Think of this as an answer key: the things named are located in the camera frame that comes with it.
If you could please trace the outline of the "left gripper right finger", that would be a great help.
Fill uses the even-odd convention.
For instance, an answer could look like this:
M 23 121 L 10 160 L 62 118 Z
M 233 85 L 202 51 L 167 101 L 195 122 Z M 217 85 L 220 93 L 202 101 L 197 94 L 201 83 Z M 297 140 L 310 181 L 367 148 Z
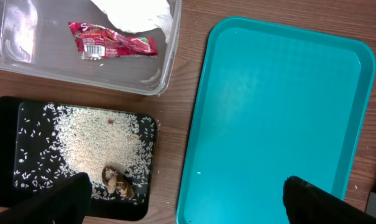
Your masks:
M 297 177 L 283 185 L 290 224 L 376 224 L 376 218 Z

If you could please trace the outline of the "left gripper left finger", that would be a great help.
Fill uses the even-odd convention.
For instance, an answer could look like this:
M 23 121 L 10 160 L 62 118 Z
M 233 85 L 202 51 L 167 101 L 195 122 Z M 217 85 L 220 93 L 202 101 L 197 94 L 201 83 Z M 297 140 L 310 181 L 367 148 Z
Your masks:
M 0 224 L 82 223 L 89 209 L 92 185 L 80 172 L 43 194 L 0 213 Z

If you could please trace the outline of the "brown food scrap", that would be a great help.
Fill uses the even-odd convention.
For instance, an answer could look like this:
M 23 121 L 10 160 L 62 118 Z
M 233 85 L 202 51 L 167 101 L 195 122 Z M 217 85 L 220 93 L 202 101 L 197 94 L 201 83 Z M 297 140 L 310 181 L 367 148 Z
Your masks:
M 102 171 L 103 184 L 108 188 L 108 193 L 120 191 L 120 196 L 132 199 L 135 196 L 132 182 L 119 170 L 112 166 L 105 166 Z

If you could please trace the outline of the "red snack wrapper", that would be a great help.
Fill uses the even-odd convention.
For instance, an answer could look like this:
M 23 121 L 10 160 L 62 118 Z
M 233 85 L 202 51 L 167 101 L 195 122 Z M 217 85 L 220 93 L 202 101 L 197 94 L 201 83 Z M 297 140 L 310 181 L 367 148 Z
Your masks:
M 158 55 L 151 37 L 126 37 L 112 29 L 85 22 L 70 22 L 68 26 L 83 60 Z

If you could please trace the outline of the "white napkin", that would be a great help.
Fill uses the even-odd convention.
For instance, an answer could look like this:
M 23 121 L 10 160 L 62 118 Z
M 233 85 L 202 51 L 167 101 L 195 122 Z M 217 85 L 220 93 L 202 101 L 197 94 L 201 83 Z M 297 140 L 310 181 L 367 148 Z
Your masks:
M 91 0 L 117 29 L 136 34 L 161 29 L 168 43 L 173 17 L 167 0 Z

